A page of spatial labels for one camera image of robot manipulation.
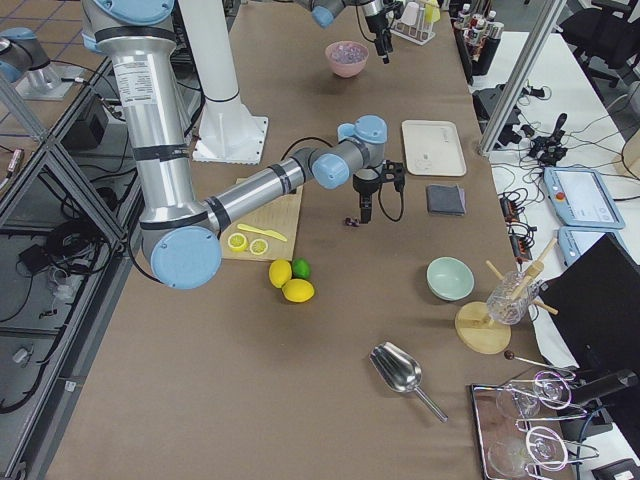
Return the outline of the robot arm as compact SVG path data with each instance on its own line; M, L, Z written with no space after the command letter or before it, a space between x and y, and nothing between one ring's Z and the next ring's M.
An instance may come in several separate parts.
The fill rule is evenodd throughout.
M145 207L143 252L157 280L176 289L208 282L222 259L220 234L235 220L309 180L334 189L379 170L387 126L366 115L338 129L326 149L305 148L205 200L195 196L190 160L256 163L268 121L240 99L223 6L218 1L86 1L85 45L112 62ZM179 10L205 98L199 141L189 147L170 57L171 14Z
M377 55L384 64L389 63L389 54L393 51L391 26L403 13L402 1L308 0L296 1L296 4L308 10L322 28L330 26L345 8L356 7L357 12L363 13L367 28L374 36L370 42L374 44Z

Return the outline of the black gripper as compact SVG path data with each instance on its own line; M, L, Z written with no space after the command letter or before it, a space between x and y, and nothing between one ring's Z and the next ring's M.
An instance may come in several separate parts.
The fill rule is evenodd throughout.
M371 221L372 196L380 186L381 175L375 169L361 169L353 175L353 188L359 194L361 224L368 224Z
M364 14L369 32L375 37L376 52L383 63L388 64L390 62L389 54L393 51L389 24L390 12L388 9L376 12L367 10Z

